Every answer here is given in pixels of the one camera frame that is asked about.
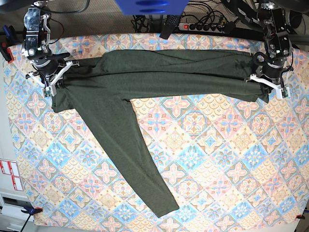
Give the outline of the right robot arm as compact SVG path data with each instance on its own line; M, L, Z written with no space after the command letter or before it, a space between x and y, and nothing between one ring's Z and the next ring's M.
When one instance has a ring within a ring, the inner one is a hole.
M46 0L34 2L24 16L26 34L22 54L34 68L26 78L32 78L41 87L44 97L54 97L56 90L64 86L64 73L79 62L65 60L69 53L53 54L49 48L52 14L47 3Z

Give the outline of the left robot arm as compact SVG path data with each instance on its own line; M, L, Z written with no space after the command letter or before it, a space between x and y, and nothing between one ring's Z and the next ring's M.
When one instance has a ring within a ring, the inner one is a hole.
M244 0L224 0L227 9L255 31L264 34L265 52L257 52L253 61L258 66L253 80L273 88L278 99L290 96L289 87L283 82L283 73L292 70L285 67L287 58L293 56L293 44L308 44L307 35L298 35L286 23L285 9L298 13L308 13L307 0L258 0L248 4Z

